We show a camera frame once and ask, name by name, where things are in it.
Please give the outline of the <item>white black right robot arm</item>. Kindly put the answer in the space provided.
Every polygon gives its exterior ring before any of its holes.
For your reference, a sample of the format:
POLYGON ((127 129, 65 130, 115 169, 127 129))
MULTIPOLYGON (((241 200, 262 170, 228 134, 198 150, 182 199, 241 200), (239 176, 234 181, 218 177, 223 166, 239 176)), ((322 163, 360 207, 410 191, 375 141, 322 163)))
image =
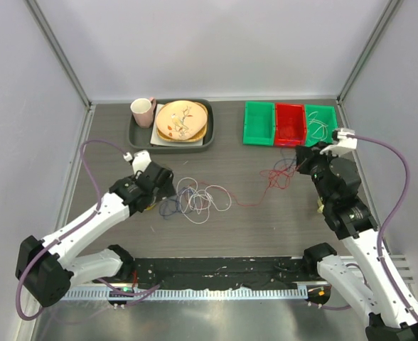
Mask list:
POLYGON ((369 340, 418 340, 418 302, 395 268, 367 205, 358 197, 356 164, 326 151, 326 143, 296 147, 296 169, 309 175, 323 205, 326 224, 360 267, 358 278, 333 247, 304 252, 308 279, 329 282, 358 314, 369 340))

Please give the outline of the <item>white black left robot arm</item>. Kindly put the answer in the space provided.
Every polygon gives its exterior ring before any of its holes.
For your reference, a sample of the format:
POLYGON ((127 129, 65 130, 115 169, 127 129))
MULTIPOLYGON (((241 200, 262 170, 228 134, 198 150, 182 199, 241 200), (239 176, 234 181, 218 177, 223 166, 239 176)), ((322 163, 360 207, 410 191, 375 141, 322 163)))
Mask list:
POLYGON ((81 256, 81 251, 108 229, 175 193, 171 169, 153 161, 135 167, 133 175, 117 180, 99 202, 57 232, 21 242, 18 287, 47 308, 87 281, 113 278, 126 283, 133 274, 133 258, 125 249, 115 244, 89 256, 81 256))

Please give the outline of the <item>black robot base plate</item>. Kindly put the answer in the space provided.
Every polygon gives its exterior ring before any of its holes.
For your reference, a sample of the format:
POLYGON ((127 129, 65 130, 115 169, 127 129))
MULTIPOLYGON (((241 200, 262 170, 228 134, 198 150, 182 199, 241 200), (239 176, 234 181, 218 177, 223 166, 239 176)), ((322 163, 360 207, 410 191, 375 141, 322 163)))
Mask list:
POLYGON ((289 256, 137 258, 134 272, 141 289, 161 290, 282 290, 321 280, 305 260, 289 256))

